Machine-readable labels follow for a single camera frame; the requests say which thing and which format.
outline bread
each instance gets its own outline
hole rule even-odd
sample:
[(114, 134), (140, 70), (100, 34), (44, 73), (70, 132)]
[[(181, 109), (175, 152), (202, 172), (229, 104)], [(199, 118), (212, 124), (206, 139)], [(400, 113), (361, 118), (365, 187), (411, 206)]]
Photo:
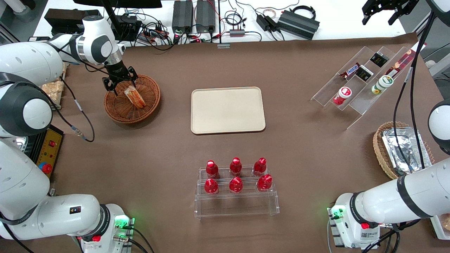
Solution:
[(129, 86), (124, 91), (126, 97), (131, 101), (131, 103), (138, 109), (142, 109), (146, 106), (144, 99), (142, 99), (141, 95), (133, 86)]

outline yellow control panel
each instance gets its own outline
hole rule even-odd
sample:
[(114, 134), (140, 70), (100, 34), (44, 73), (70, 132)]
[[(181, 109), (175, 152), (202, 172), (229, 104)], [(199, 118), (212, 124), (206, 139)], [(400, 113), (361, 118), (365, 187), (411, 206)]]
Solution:
[(53, 172), (53, 167), (55, 166), (56, 156), (61, 145), (63, 136), (50, 128), (47, 129), (47, 133), (42, 144), (42, 148), (39, 153), (39, 157), (36, 161), (37, 166), (45, 166), (42, 171), (50, 178)]

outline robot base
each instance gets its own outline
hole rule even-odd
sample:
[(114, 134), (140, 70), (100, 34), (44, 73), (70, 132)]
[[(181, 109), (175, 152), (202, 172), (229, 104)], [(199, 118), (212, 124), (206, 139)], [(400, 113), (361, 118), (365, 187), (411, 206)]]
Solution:
[(123, 242), (113, 241), (114, 235), (127, 235), (127, 230), (117, 228), (118, 225), (132, 225), (132, 219), (125, 215), (122, 208), (116, 204), (107, 204), (111, 213), (109, 226), (98, 242), (85, 242), (81, 240), (84, 253), (120, 253), (124, 247)]
[[(379, 238), (380, 227), (377, 226), (373, 229), (361, 228), (361, 224), (355, 220), (350, 212), (350, 198), (352, 196), (352, 193), (342, 194), (336, 200), (336, 204), (331, 209), (328, 209), (330, 223), (332, 226), (335, 223), (337, 228), (336, 235), (333, 233), (333, 236), (340, 236), (346, 248), (365, 249), (370, 243)], [(338, 215), (341, 218), (331, 220), (335, 215)]]

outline black computer monitor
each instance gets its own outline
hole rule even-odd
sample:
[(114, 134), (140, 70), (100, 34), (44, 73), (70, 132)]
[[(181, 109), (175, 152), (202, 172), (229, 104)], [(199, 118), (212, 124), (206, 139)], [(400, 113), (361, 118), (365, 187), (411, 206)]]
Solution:
[[(76, 4), (104, 6), (101, 0), (73, 0)], [(113, 8), (161, 8), (161, 0), (109, 0)]]

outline snickers bar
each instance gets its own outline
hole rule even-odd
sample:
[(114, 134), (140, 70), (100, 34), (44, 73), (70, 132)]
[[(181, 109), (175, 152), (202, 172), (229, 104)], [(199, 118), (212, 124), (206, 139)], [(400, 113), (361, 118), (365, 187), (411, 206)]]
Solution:
[(350, 78), (353, 74), (356, 73), (356, 71), (360, 68), (360, 64), (356, 63), (355, 66), (351, 67), (351, 69), (345, 71), (345, 73), (340, 74), (339, 76), (343, 79), (343, 80), (347, 80), (347, 78)]

